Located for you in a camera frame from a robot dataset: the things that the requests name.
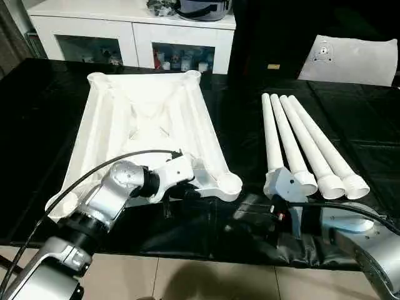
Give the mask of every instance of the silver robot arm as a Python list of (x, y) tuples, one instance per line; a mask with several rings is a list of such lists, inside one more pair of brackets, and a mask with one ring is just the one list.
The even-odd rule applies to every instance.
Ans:
[(6, 290), (7, 300), (82, 299), (82, 277), (101, 241), (113, 228), (129, 198), (160, 201), (166, 191), (194, 177), (185, 156), (149, 171), (129, 161), (115, 162), (101, 184), (63, 221), (57, 236), (50, 237)]
[[(270, 199), (277, 200), (277, 207), (271, 208), (272, 213), (280, 211), (279, 203), (307, 202), (299, 183), (285, 168), (274, 172), (264, 192)], [(343, 204), (378, 216), (366, 205), (356, 202)], [(290, 204), (284, 206), (291, 216), (292, 233), (300, 239), (303, 210), (290, 207)], [(353, 257), (382, 300), (400, 300), (400, 236), (380, 222), (343, 209), (322, 208), (320, 221), (324, 242), (336, 245)]]

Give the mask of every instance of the black tablecloth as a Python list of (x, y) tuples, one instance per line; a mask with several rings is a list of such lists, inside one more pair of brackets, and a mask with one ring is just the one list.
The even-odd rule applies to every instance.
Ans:
[[(20, 245), (59, 191), (88, 97), (92, 72), (157, 72), (132, 67), (24, 61), (0, 82), (3, 156), (0, 243)], [(354, 261), (318, 236), (302, 241), (282, 232), (270, 245), (262, 226), (233, 221), (235, 210), (251, 197), (266, 205), (250, 216), (267, 215), (262, 195), (266, 151), (261, 94), (294, 94), (340, 153), (371, 187), (359, 200), (380, 213), (400, 218), (400, 91), (358, 84), (309, 81), (228, 82), (204, 74), (201, 89), (230, 170), (241, 177), (243, 192), (234, 202), (218, 199), (160, 203), (127, 209), (101, 252), (196, 258), (299, 268), (357, 269)], [(304, 230), (318, 220), (307, 212)], [(40, 246), (57, 226), (47, 220), (32, 246)]]

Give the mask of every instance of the white cabinet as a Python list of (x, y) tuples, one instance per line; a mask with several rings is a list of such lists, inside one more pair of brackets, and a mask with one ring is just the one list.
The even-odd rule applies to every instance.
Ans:
[(142, 23), (133, 23), (133, 31), (141, 67), (154, 68), (164, 59), (171, 69), (198, 69), (203, 63), (213, 73), (228, 72), (234, 31)]
[(23, 0), (49, 59), (226, 74), (236, 22), (156, 17), (147, 0)]
[(31, 16), (49, 59), (139, 66), (129, 22)]

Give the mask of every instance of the white pipe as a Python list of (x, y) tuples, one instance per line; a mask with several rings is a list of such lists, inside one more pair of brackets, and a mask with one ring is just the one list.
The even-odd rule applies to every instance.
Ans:
[(325, 199), (337, 199), (344, 195), (343, 182), (333, 174), (324, 156), (318, 149), (313, 138), (301, 122), (300, 117), (291, 106), (288, 97), (281, 97), (281, 103), (289, 119), (293, 131), (299, 139), (300, 145), (317, 177), (318, 188)]
[(346, 197), (353, 200), (359, 199), (368, 194), (370, 188), (364, 179), (354, 173), (349, 164), (340, 155), (339, 151), (332, 145), (330, 140), (314, 122), (312, 117), (301, 106), (296, 97), (289, 96), (289, 101), (334, 173), (342, 179)]
[(279, 134), (281, 135), (283, 148), (285, 149), (287, 162), (289, 163), (290, 171), (301, 184), (304, 195), (312, 195), (318, 189), (317, 182), (315, 181), (314, 175), (307, 170), (306, 163), (301, 155), (299, 146), (294, 138), (292, 129), (290, 128), (288, 119), (286, 118), (277, 94), (271, 95), (271, 104), (275, 114)]
[(264, 118), (265, 143), (267, 148), (268, 173), (271, 173), (276, 169), (283, 167), (283, 159), (269, 94), (262, 94), (261, 100), (262, 116)]

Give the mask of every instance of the bottle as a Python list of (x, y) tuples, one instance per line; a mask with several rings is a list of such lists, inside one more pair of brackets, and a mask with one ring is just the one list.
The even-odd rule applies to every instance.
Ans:
[(179, 51), (177, 50), (174, 50), (172, 52), (171, 69), (176, 71), (181, 69), (181, 56), (179, 55)]
[(165, 61), (165, 53), (164, 52), (157, 52), (157, 58), (162, 64)]
[(208, 70), (208, 63), (199, 62), (198, 70), (199, 70), (200, 73), (206, 72)]
[(182, 57), (181, 71), (187, 72), (192, 68), (192, 59), (189, 56)]
[(171, 63), (169, 61), (164, 61), (164, 63), (162, 64), (162, 69), (171, 70)]

